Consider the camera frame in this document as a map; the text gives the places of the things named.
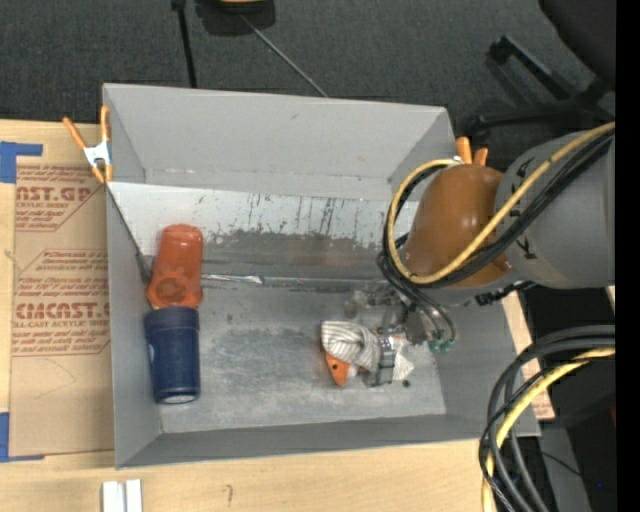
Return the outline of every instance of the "orange bottle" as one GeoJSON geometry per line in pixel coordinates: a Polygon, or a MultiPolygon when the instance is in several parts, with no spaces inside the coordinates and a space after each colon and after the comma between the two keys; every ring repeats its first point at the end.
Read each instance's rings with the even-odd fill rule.
{"type": "Polygon", "coordinates": [[[202,233],[187,224],[164,229],[158,256],[153,264],[147,299],[154,308],[188,306],[202,301],[202,233]]]}
{"type": "MultiPolygon", "coordinates": [[[[424,191],[407,239],[407,267],[416,274],[432,274],[451,262],[493,216],[500,180],[502,173],[479,164],[450,167],[436,176],[424,191]]],[[[506,257],[499,255],[453,286],[484,286],[510,269],[506,257]]]]}

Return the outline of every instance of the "gray floor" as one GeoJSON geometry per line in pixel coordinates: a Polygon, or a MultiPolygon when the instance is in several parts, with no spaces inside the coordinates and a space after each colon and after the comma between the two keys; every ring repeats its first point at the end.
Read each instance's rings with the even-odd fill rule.
{"type": "MultiPolygon", "coordinates": [[[[238,20],[211,2],[187,3],[199,87],[318,94],[254,34],[229,35],[238,20]]],[[[264,34],[329,96],[445,106],[458,135],[474,112],[549,99],[517,63],[486,62],[502,34],[578,87],[592,77],[535,0],[274,0],[274,9],[264,34]]],[[[2,118],[95,122],[103,82],[189,86],[169,0],[0,0],[0,13],[2,118]]],[[[494,129],[489,163],[504,168],[555,135],[544,124],[494,129]]]]}

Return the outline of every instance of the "black cord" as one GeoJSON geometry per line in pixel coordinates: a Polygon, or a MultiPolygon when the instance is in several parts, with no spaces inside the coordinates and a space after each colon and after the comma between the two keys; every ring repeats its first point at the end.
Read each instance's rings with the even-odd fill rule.
{"type": "MultiPolygon", "coordinates": [[[[407,201],[407,199],[411,195],[411,192],[415,189],[416,186],[418,186],[419,183],[427,179],[429,176],[432,176],[436,172],[446,168],[447,166],[448,166],[447,164],[435,166],[425,170],[423,173],[416,176],[413,182],[410,183],[409,186],[406,188],[406,190],[403,192],[402,196],[400,196],[398,201],[398,209],[397,209],[396,217],[394,219],[390,219],[391,207],[389,207],[385,226],[388,224],[388,222],[396,221],[397,214],[400,212],[400,210],[404,206],[404,203],[407,201]]],[[[407,238],[408,238],[408,233],[402,235],[397,240],[394,240],[393,243],[396,245],[396,248],[400,248],[407,241],[407,238]]],[[[416,307],[418,307],[421,311],[423,311],[427,315],[427,317],[429,317],[431,322],[438,329],[437,336],[439,338],[442,338],[444,333],[443,333],[443,330],[438,327],[440,322],[438,322],[437,316],[441,317],[442,320],[444,320],[444,322],[446,323],[446,328],[449,330],[449,340],[454,341],[455,339],[457,339],[458,337],[457,329],[455,327],[454,322],[449,317],[449,315],[441,307],[439,307],[435,302],[433,302],[431,299],[429,299],[427,296],[421,293],[421,291],[418,290],[418,288],[415,285],[413,285],[413,283],[406,280],[404,276],[400,274],[398,270],[395,268],[395,265],[393,264],[393,261],[391,259],[389,244],[390,244],[390,240],[387,236],[387,230],[384,229],[383,237],[382,237],[382,251],[378,254],[378,257],[376,258],[376,262],[383,276],[387,279],[389,283],[391,283],[391,285],[396,289],[397,292],[404,295],[407,299],[411,301],[412,304],[415,304],[416,307]]]]}
{"type": "Polygon", "coordinates": [[[451,286],[470,275],[475,274],[496,257],[502,254],[506,248],[524,233],[535,219],[545,210],[547,206],[572,183],[579,175],[588,169],[590,163],[600,158],[611,143],[613,133],[607,133],[596,137],[578,150],[558,171],[558,173],[547,183],[543,190],[534,198],[529,207],[518,217],[518,219],[500,236],[498,240],[490,245],[478,249],[471,255],[473,258],[468,263],[462,265],[447,276],[426,285],[425,288],[440,288],[451,286]]]}
{"type": "Polygon", "coordinates": [[[249,27],[253,33],[260,39],[264,44],[267,45],[278,57],[280,57],[293,71],[295,71],[300,78],[302,78],[305,82],[307,82],[311,87],[315,89],[315,91],[322,96],[323,98],[328,98],[329,95],[317,84],[315,81],[307,75],[302,69],[300,69],[295,62],[293,62],[287,55],[280,50],[275,44],[271,42],[267,36],[265,36],[262,31],[258,30],[258,28],[251,23],[244,15],[240,14],[240,19],[244,22],[244,24],[249,27]]]}
{"type": "MultiPolygon", "coordinates": [[[[577,329],[566,329],[564,331],[552,333],[551,335],[541,338],[537,344],[531,345],[525,351],[523,351],[516,358],[516,360],[513,363],[511,363],[511,365],[509,365],[509,367],[503,372],[503,374],[500,376],[500,378],[496,382],[496,385],[491,393],[491,397],[489,400],[489,406],[488,406],[488,412],[487,412],[488,425],[481,438],[483,442],[481,442],[481,449],[480,449],[480,464],[483,469],[483,474],[485,475],[485,478],[487,478],[487,481],[490,483],[490,485],[492,486],[492,489],[494,489],[495,491],[495,488],[497,487],[497,483],[495,481],[492,481],[493,479],[488,474],[488,471],[486,469],[487,447],[484,445],[484,441],[486,438],[488,438],[488,441],[489,441],[488,450],[490,450],[493,455],[496,469],[500,477],[502,478],[504,485],[507,487],[507,490],[509,491],[511,496],[513,496],[516,499],[516,501],[518,501],[518,504],[521,505],[522,508],[527,512],[532,509],[528,506],[522,494],[520,494],[520,492],[516,489],[515,485],[511,481],[508,471],[506,469],[506,465],[500,453],[500,449],[497,445],[497,439],[496,439],[497,421],[502,414],[506,413],[506,411],[512,406],[513,403],[515,403],[517,398],[524,391],[529,389],[533,385],[533,383],[538,380],[538,378],[540,378],[542,375],[545,374],[545,372],[549,372],[552,369],[547,368],[539,372],[536,376],[534,376],[534,378],[525,382],[525,384],[521,386],[518,391],[513,393],[512,390],[513,390],[513,384],[515,382],[516,375],[518,374],[520,368],[523,365],[525,365],[527,362],[531,361],[532,359],[543,357],[545,355],[555,354],[559,352],[567,352],[571,350],[587,351],[597,347],[615,346],[615,341],[611,339],[614,336],[615,336],[615,326],[595,326],[595,327],[586,327],[586,328],[577,328],[577,329]],[[500,409],[496,410],[499,397],[501,394],[501,390],[503,387],[505,387],[505,402],[500,409]]],[[[516,441],[516,445],[514,446],[516,450],[519,449],[519,446],[517,446],[517,441],[516,441]]],[[[523,476],[528,474],[528,470],[526,469],[526,466],[524,466],[524,464],[522,465],[522,467],[519,466],[519,470],[523,476]]],[[[530,475],[528,476],[529,476],[528,479],[526,478],[526,476],[524,476],[525,485],[527,480],[529,481],[530,484],[532,484],[530,475]]],[[[503,501],[502,497],[506,498],[506,496],[504,496],[503,493],[497,494],[497,496],[501,499],[501,501],[503,501]]],[[[544,503],[542,505],[543,507],[541,507],[540,510],[545,510],[546,507],[544,507],[544,503]]],[[[505,506],[513,507],[513,505],[510,502],[505,503],[505,506]]]]}
{"type": "Polygon", "coordinates": [[[191,52],[191,41],[189,40],[189,26],[187,25],[187,17],[184,14],[186,0],[172,0],[171,8],[178,13],[178,23],[180,24],[180,35],[182,37],[182,46],[184,48],[184,56],[187,61],[187,72],[189,73],[189,85],[192,89],[198,88],[196,79],[196,68],[193,64],[193,53],[191,52]]]}
{"type": "Polygon", "coordinates": [[[559,464],[560,466],[562,466],[563,468],[565,468],[567,471],[569,471],[570,473],[573,473],[575,476],[579,477],[579,478],[584,478],[584,475],[577,470],[576,468],[574,468],[571,464],[569,464],[568,462],[565,462],[564,460],[562,460],[560,457],[556,457],[555,455],[552,455],[548,452],[543,452],[542,450],[537,450],[535,448],[531,448],[528,446],[521,446],[520,447],[522,450],[524,450],[525,452],[530,452],[530,453],[535,453],[535,454],[540,454],[543,457],[554,461],[555,463],[559,464]]]}
{"type": "Polygon", "coordinates": [[[511,432],[509,432],[509,444],[511,446],[515,465],[518,468],[520,475],[522,476],[522,481],[524,482],[524,485],[529,492],[529,496],[531,496],[531,499],[538,507],[538,510],[541,510],[542,512],[548,512],[549,509],[542,499],[542,496],[538,492],[538,489],[536,488],[535,483],[533,482],[533,478],[531,477],[531,474],[529,473],[527,465],[524,461],[524,456],[522,455],[520,442],[518,441],[518,432],[515,428],[515,425],[511,429],[511,432]]]}
{"type": "Polygon", "coordinates": [[[487,304],[493,304],[499,300],[504,299],[511,292],[522,292],[529,290],[535,286],[538,286],[533,281],[520,281],[512,283],[504,288],[490,293],[482,293],[480,295],[476,295],[476,302],[480,306],[486,306],[487,304]]]}

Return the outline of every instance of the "blue container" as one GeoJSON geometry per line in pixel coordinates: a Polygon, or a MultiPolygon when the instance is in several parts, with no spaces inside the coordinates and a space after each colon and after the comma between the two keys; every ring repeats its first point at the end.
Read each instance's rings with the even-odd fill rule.
{"type": "Polygon", "coordinates": [[[157,403],[184,404],[200,395],[199,331],[198,310],[194,308],[169,306],[145,316],[157,403]]]}

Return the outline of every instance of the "gray bin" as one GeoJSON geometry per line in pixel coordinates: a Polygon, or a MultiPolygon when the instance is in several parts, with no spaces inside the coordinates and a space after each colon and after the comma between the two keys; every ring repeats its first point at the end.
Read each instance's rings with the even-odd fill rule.
{"type": "MultiPolygon", "coordinates": [[[[338,388],[319,341],[354,290],[384,282],[374,258],[392,191],[453,156],[445,109],[111,84],[104,103],[117,467],[480,435],[515,355],[501,305],[454,309],[460,339],[446,356],[410,347],[409,386],[338,388]],[[144,277],[174,223],[205,237],[202,393],[157,405],[144,277]]],[[[536,431],[530,413],[521,425],[536,431]]]]}

